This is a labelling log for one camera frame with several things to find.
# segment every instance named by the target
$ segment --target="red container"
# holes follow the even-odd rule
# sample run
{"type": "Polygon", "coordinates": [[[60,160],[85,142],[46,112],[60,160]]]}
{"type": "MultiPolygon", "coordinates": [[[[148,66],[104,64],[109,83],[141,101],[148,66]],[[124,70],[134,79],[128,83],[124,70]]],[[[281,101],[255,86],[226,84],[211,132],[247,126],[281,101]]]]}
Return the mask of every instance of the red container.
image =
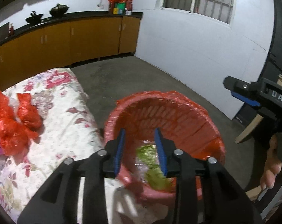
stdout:
{"type": "MultiPolygon", "coordinates": [[[[121,128],[126,129],[126,142],[118,179],[130,189],[139,202],[172,205],[175,193],[153,190],[138,182],[136,171],[138,140],[153,141],[153,132],[159,127],[163,136],[173,140],[177,148],[192,157],[206,160],[215,157],[225,162],[225,147],[220,133],[207,111],[184,95],[171,91],[142,92],[117,101],[105,124],[105,143],[115,139],[121,128]]],[[[200,183],[197,192],[200,196],[200,183]]]]}

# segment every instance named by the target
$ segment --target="electrical outlet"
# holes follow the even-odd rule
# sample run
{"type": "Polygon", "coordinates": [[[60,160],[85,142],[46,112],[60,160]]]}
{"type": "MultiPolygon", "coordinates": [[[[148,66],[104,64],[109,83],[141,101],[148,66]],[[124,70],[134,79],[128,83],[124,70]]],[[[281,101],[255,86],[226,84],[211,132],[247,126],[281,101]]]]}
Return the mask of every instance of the electrical outlet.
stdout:
{"type": "Polygon", "coordinates": [[[96,8],[104,8],[103,4],[97,4],[96,8]]]}

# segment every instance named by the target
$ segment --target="gray floor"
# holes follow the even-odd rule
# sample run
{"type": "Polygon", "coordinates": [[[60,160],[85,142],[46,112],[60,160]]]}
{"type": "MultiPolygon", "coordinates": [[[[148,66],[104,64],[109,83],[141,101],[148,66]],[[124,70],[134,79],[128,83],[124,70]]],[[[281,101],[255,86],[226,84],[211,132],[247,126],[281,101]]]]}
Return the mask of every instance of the gray floor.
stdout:
{"type": "Polygon", "coordinates": [[[175,90],[184,94],[202,105],[219,129],[226,147],[225,167],[230,174],[246,190],[259,185],[265,150],[252,138],[236,145],[234,139],[244,127],[175,78],[135,56],[88,63],[72,71],[90,97],[87,106],[99,127],[116,106],[115,101],[132,93],[175,90]]]}

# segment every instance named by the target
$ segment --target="human hand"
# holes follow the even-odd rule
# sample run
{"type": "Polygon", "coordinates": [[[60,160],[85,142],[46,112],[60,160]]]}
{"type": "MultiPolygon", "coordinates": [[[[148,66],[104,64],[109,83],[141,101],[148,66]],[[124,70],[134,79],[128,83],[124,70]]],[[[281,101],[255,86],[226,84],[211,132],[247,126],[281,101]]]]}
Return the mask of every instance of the human hand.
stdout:
{"type": "Polygon", "coordinates": [[[270,148],[267,151],[267,159],[264,166],[264,172],[260,180],[260,186],[264,190],[266,187],[272,189],[275,184],[275,177],[281,171],[282,162],[277,154],[278,138],[274,134],[270,139],[270,148]]]}

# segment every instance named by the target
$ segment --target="floral tablecloth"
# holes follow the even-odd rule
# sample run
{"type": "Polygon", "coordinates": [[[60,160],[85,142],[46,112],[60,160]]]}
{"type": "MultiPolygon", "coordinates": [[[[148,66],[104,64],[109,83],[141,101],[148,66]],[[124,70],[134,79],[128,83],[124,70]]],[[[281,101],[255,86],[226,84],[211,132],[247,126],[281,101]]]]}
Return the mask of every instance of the floral tablecloth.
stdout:
{"type": "MultiPolygon", "coordinates": [[[[40,137],[31,141],[28,153],[0,157],[0,204],[15,222],[30,198],[66,157],[84,159],[103,147],[86,106],[88,95],[70,69],[48,70],[3,92],[12,99],[12,105],[16,93],[31,93],[31,103],[37,106],[43,127],[40,137]]],[[[78,223],[82,223],[82,188],[81,184],[78,223]]],[[[109,223],[152,223],[166,214],[165,207],[144,208],[136,204],[118,180],[105,179],[105,191],[109,223]]]]}

